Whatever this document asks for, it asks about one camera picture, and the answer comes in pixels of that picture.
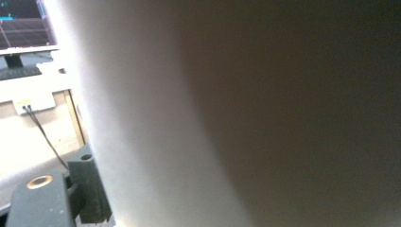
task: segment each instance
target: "black plastic part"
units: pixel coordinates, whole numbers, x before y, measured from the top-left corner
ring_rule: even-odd
[[[8,55],[4,57],[9,68],[22,68],[24,67],[20,55]]]
[[[72,183],[76,183],[84,198],[79,217],[82,223],[109,221],[112,211],[107,201],[91,149],[85,145],[68,161]]]
[[[14,190],[7,227],[76,226],[71,214],[66,182],[61,172],[50,172],[53,180],[28,189],[21,183]]]

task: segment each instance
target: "computer monitor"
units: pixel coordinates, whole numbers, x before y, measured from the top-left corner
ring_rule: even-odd
[[[23,67],[24,53],[58,49],[43,0],[0,0],[0,55]]]

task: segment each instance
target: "black cable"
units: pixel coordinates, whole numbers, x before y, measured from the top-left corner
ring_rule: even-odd
[[[49,139],[47,138],[46,133],[44,132],[44,128],[42,127],[41,123],[39,122],[38,118],[36,115],[32,112],[32,109],[30,108],[30,105],[27,107],[23,107],[23,109],[26,111],[26,113],[29,115],[29,117],[32,119],[32,121],[35,123],[35,125],[39,128],[41,131],[42,135],[44,136],[44,139],[46,140],[47,144],[51,147],[53,150],[54,154],[56,155],[57,159],[60,161],[60,163],[67,169],[69,170],[67,164],[62,160],[60,155],[57,153],[56,149],[53,147],[53,145],[50,143]]]

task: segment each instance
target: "monitor stand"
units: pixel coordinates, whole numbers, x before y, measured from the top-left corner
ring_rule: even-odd
[[[7,66],[9,68],[22,68],[24,67],[23,62],[21,61],[20,55],[8,55],[5,56]]]

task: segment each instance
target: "wall outlet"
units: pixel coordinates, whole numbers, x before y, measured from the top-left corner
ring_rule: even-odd
[[[27,97],[20,97],[12,100],[17,114],[26,114],[24,107],[30,105],[32,112],[37,112],[45,109],[56,107],[56,102],[52,93],[35,94]]]

